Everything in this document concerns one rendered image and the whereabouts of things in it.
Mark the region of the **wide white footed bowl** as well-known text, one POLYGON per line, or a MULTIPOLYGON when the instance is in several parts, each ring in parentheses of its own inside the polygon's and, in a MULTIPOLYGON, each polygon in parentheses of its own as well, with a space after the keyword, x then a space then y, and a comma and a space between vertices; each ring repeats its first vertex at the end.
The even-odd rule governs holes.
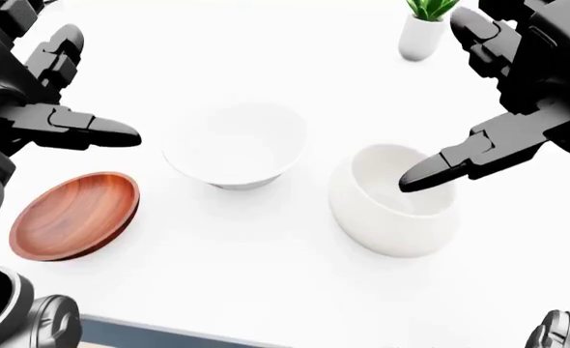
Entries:
POLYGON ((161 152, 190 179, 229 190, 273 182, 302 158, 308 124, 274 103, 193 109, 170 124, 161 152))

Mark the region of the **white plant pot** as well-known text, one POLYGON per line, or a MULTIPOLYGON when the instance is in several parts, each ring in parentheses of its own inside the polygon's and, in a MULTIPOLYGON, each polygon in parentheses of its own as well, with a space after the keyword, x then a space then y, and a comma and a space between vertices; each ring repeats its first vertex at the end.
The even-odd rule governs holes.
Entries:
POLYGON ((410 14, 400 35, 399 53, 410 62, 426 60, 436 52, 445 28, 444 19, 428 21, 410 14))

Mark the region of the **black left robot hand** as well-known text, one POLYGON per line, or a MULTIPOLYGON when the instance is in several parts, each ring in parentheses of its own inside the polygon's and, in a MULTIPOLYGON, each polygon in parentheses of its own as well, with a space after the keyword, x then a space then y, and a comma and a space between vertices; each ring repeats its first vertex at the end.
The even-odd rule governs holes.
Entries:
POLYGON ((15 172, 11 157, 29 143, 83 151, 91 146, 136 147, 142 142, 139 132, 127 124, 60 104, 84 47, 76 25, 64 25, 40 43, 26 62, 12 53, 15 40, 54 2, 0 0, 0 208, 5 186, 15 172))

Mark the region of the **shallow brown wooden bowl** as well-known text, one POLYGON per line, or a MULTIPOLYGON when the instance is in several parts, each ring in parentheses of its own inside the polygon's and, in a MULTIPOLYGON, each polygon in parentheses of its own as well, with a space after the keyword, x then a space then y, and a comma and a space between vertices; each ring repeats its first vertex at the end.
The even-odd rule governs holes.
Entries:
POLYGON ((140 190, 130 176, 78 176, 34 199, 18 215, 9 246, 25 260, 57 262, 83 257, 115 240, 135 217, 140 190))

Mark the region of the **deep white round bowl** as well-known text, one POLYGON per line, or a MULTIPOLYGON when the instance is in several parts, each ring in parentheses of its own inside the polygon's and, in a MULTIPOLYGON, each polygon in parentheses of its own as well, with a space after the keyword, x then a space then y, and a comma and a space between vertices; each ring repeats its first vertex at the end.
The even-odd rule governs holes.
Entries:
POLYGON ((398 186, 402 174, 423 159, 423 153, 397 144, 373 144, 344 159, 328 185, 339 227, 389 257, 424 257, 447 246, 459 228, 455 185, 414 193, 398 186))

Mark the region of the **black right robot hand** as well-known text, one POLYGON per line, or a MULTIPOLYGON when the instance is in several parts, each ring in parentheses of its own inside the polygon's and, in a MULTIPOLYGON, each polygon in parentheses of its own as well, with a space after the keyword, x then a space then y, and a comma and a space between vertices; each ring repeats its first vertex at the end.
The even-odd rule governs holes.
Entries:
POLYGON ((570 0, 479 0, 476 10, 453 11, 450 28, 470 67, 498 82, 505 112, 415 164, 399 189, 481 179, 529 161, 549 142, 570 154, 570 0))

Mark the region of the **green succulent plant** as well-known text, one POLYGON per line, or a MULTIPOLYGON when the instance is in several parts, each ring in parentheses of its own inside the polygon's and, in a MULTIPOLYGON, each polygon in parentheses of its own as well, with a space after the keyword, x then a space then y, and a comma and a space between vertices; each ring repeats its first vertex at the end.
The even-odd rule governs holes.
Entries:
POLYGON ((417 19, 439 22, 460 0, 406 0, 417 19))

